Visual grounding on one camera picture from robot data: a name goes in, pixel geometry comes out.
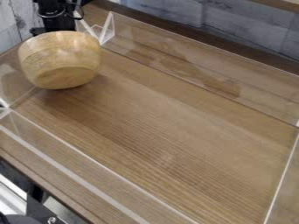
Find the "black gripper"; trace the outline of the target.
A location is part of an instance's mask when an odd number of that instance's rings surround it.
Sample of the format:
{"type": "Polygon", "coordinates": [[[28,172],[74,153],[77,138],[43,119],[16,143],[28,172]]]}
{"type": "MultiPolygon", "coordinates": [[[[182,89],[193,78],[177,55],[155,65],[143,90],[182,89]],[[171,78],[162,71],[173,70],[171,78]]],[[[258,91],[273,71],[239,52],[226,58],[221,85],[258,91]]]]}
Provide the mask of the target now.
{"type": "Polygon", "coordinates": [[[44,27],[34,27],[30,33],[34,36],[44,34],[46,32],[58,31],[74,31],[75,30],[75,20],[68,16],[43,18],[44,27]]]}

